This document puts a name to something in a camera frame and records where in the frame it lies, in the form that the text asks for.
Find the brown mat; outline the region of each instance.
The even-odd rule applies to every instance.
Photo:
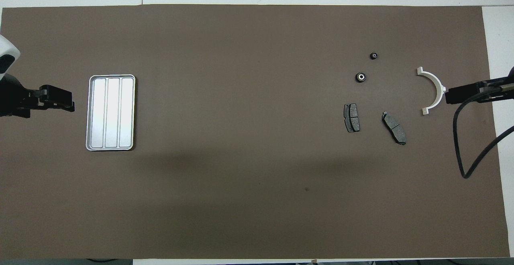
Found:
[[[506,257],[498,152],[459,175],[457,106],[489,78],[480,7],[8,8],[28,88],[77,111],[0,118],[2,258]],[[379,53],[370,60],[369,53]],[[368,80],[358,84],[355,73]],[[138,79],[136,146],[85,148],[88,80]],[[343,105],[356,102],[361,132]],[[406,130],[400,146],[383,111]],[[465,163],[494,138],[462,113]]]

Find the silver tray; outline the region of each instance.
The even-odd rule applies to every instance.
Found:
[[[88,96],[86,148],[130,150],[134,145],[136,78],[132,74],[94,75]]]

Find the robotic arm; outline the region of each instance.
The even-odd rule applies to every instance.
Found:
[[[511,126],[490,142],[475,159],[468,171],[465,171],[461,159],[461,150],[459,148],[459,137],[457,135],[457,119],[459,118],[459,113],[471,102],[496,102],[498,100],[514,99],[514,67],[506,77],[458,86],[448,90],[448,92],[445,93],[445,97],[447,104],[461,104],[453,115],[453,144],[455,145],[455,155],[457,156],[459,170],[461,171],[462,177],[467,179],[471,176],[475,168],[477,168],[483,157],[485,157],[497,143],[514,132],[514,126]]]
[[[71,92],[51,86],[40,86],[38,90],[26,89],[7,73],[20,57],[20,51],[0,35],[0,116],[31,117],[31,110],[62,109],[75,111]]]

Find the white semicircular bracket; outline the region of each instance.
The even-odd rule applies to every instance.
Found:
[[[435,95],[435,100],[434,100],[433,104],[430,104],[430,106],[427,106],[426,108],[421,109],[423,112],[423,115],[426,115],[426,114],[428,114],[428,110],[435,108],[435,106],[437,106],[439,104],[439,102],[441,102],[441,99],[443,98],[443,94],[446,92],[446,88],[443,86],[443,84],[441,84],[441,81],[439,80],[439,78],[437,78],[437,76],[433,75],[432,73],[430,73],[428,71],[423,71],[423,67],[421,67],[421,66],[419,66],[417,68],[417,74],[422,75],[422,76],[428,78],[429,80],[431,80],[434,83],[435,89],[436,89],[436,95]]]

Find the black cable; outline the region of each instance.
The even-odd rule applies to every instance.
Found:
[[[473,164],[470,166],[468,172],[464,172],[461,159],[461,150],[459,149],[459,138],[457,137],[457,119],[459,118],[459,113],[461,113],[461,110],[464,109],[464,107],[468,105],[470,102],[474,102],[475,100],[480,99],[484,96],[500,91],[502,91],[501,88],[493,88],[489,91],[477,93],[476,95],[464,100],[462,104],[459,106],[459,108],[457,108],[457,110],[455,111],[455,114],[453,115],[453,144],[455,145],[455,155],[457,156],[457,164],[459,165],[459,170],[461,171],[461,175],[464,179],[467,179],[471,176],[471,174],[473,173],[475,168],[477,168],[483,157],[485,157],[485,155],[487,155],[487,153],[490,150],[492,150],[492,148],[494,148],[494,146],[497,143],[499,143],[502,139],[504,139],[505,137],[507,137],[507,135],[514,131],[514,126],[511,126],[509,129],[501,133],[501,135],[494,139],[490,144],[488,144],[480,153],[480,155],[475,159]]]
[[[453,263],[455,265],[468,265],[468,264],[457,263],[457,262],[453,261],[452,259],[446,259],[446,261]]]
[[[114,261],[114,260],[117,260],[117,259],[105,259],[105,260],[88,259],[88,260],[91,261],[91,262],[96,262],[96,263],[106,263],[106,262]]]

